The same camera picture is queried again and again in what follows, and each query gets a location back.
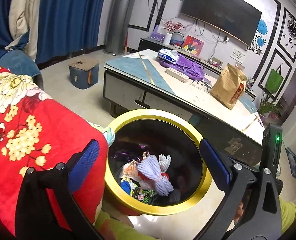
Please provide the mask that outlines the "right hand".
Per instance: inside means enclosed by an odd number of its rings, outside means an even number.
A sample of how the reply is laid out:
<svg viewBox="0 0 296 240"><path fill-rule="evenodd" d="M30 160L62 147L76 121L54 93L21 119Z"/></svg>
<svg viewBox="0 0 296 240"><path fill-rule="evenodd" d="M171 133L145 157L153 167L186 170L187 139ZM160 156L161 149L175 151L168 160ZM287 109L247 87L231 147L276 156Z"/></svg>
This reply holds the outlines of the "right hand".
<svg viewBox="0 0 296 240"><path fill-rule="evenodd" d="M233 218L234 224L237 225L244 213L244 203L241 201Z"/></svg>

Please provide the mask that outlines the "green sleeve right forearm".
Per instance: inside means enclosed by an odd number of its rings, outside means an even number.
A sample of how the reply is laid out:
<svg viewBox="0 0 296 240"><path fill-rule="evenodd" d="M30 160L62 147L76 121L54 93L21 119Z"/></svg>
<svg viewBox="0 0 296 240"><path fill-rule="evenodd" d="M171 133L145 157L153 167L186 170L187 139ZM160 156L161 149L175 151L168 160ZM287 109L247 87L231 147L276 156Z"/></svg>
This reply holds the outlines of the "green sleeve right forearm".
<svg viewBox="0 0 296 240"><path fill-rule="evenodd" d="M296 219L296 204L292 202L285 202L279 198L281 221L282 221L282 234L290 228Z"/></svg>

